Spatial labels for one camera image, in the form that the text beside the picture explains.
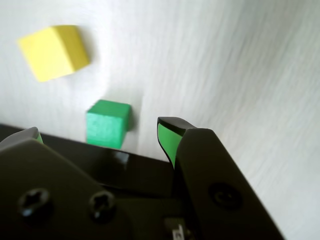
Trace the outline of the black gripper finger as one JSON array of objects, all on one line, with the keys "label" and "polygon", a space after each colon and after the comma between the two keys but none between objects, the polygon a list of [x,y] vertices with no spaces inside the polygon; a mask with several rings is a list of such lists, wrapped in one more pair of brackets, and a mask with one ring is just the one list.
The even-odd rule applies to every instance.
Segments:
[{"label": "black gripper finger", "polygon": [[130,240],[114,196],[44,145],[36,127],[0,143],[3,240]]},{"label": "black gripper finger", "polygon": [[179,117],[157,119],[194,235],[201,240],[281,240],[281,232],[215,132]]}]

